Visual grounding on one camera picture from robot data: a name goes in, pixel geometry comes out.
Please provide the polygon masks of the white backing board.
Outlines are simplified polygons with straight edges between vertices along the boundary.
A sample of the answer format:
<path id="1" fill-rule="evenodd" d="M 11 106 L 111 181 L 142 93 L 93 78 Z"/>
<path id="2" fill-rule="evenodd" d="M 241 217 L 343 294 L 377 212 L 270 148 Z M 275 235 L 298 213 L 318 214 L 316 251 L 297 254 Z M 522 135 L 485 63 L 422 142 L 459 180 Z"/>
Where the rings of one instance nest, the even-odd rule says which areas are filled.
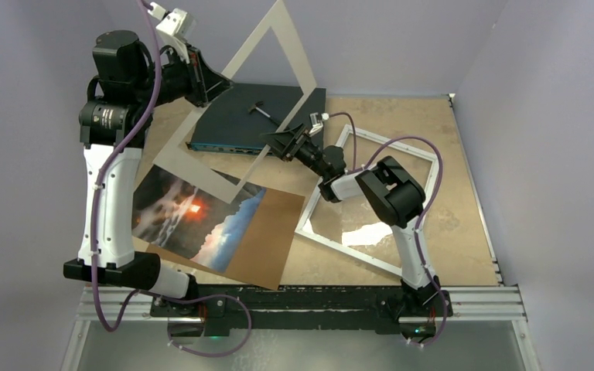
<path id="1" fill-rule="evenodd" d="M 259 136 L 277 130 L 248 108 L 259 101 L 268 104 L 285 127 L 308 117 L 309 108 L 324 106 L 325 89 L 318 87 L 306 51 L 295 24 L 283 1 L 276 1 L 255 26 L 231 61 L 220 72 L 229 80 L 242 66 L 250 66 L 257 57 L 254 49 L 262 41 L 275 40 L 280 47 L 277 57 L 286 62 L 295 77 L 291 85 L 239 83 L 220 90 L 218 98 L 206 107 L 194 106 L 153 158 L 153 165 L 185 182 L 230 203 L 242 190 L 252 172 L 268 155 Z M 227 180 L 199 157 L 200 153 L 249 155 L 253 161 L 237 182 Z"/>

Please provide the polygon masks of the landscape photo print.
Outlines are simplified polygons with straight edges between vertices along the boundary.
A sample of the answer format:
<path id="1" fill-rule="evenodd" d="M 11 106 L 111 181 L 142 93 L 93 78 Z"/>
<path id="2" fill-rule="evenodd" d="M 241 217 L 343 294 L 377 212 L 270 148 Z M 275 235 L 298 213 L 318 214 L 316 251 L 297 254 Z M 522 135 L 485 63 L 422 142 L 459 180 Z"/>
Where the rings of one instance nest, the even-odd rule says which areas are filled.
<path id="1" fill-rule="evenodd" d="M 266 192 L 246 183 L 226 203 L 154 165 L 134 192 L 132 235 L 223 272 Z"/>

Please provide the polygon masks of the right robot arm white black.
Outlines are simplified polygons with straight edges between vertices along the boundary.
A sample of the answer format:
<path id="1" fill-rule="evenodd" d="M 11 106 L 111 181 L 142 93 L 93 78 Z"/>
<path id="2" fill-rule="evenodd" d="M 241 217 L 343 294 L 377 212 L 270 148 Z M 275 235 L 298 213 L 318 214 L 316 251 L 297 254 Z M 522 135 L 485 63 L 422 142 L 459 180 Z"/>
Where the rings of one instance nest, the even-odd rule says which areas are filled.
<path id="1" fill-rule="evenodd" d="M 347 169 L 343 149 L 312 143 L 306 126 L 261 134 L 260 139 L 284 162 L 300 161 L 320 178 L 320 195 L 328 202 L 364 196 L 378 219 L 391 228 L 401 258 L 401 285 L 405 308 L 415 315 L 443 298 L 439 278 L 428 262 L 423 226 L 438 195 L 443 171 L 439 169 L 430 193 L 393 157 L 370 159 L 367 167 Z"/>

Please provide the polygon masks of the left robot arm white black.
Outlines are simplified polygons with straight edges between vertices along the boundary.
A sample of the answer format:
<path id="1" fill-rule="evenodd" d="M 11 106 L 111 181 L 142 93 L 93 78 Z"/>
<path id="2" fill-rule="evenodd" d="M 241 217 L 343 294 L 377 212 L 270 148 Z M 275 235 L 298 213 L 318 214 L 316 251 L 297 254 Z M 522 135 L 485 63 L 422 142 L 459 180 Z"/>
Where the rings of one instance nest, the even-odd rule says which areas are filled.
<path id="1" fill-rule="evenodd" d="M 200 305 L 195 277 L 133 246 L 135 177 L 156 107 L 178 99 L 205 107 L 233 84 L 182 36 L 164 35 L 162 46 L 151 52 L 135 32 L 105 32 L 92 56 L 97 73 L 78 117 L 87 170 L 86 222 L 79 252 L 63 265 L 63 275 L 165 296 L 179 315 L 192 315 Z"/>

